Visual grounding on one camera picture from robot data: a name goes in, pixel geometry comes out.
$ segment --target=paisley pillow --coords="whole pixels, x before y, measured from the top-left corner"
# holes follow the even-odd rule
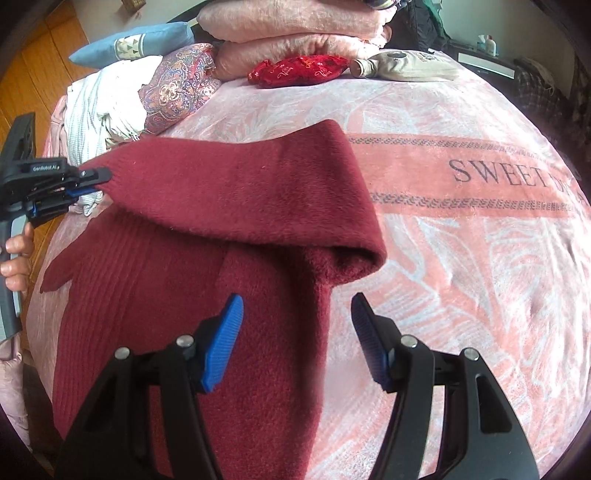
[[[146,113],[144,132],[158,135],[195,113],[220,88],[213,78],[215,51],[209,43],[196,43],[162,59],[152,81],[139,90]]]

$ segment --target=red cushion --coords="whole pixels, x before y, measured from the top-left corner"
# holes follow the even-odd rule
[[[261,62],[248,75],[248,82],[262,88],[316,85],[340,76],[349,60],[331,55],[293,57],[273,63]]]

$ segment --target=pink folded blanket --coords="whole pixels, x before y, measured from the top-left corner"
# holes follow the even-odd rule
[[[384,43],[391,30],[382,34]],[[297,34],[285,37],[262,38],[247,43],[225,42],[219,49],[215,76],[220,80],[246,77],[264,60],[276,63],[290,57],[335,55],[346,59],[368,59],[379,53],[377,45],[345,35]]]
[[[214,37],[236,43],[329,33],[380,44],[395,13],[396,7],[378,11],[360,0],[217,0],[203,7],[197,22]]]

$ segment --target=human hand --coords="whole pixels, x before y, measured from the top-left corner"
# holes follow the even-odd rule
[[[1,246],[10,254],[20,254],[20,257],[0,264],[0,273],[5,277],[6,286],[9,290],[27,292],[29,275],[31,274],[31,260],[29,257],[35,250],[33,235],[33,226],[28,223],[25,226],[24,234],[9,238],[6,245]]]

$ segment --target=white cloth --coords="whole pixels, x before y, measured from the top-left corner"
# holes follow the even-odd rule
[[[147,114],[138,91],[161,62],[160,55],[118,61],[68,88],[64,123],[71,165],[79,167],[110,146],[139,139]],[[82,195],[79,206],[89,216],[102,198],[102,192]]]

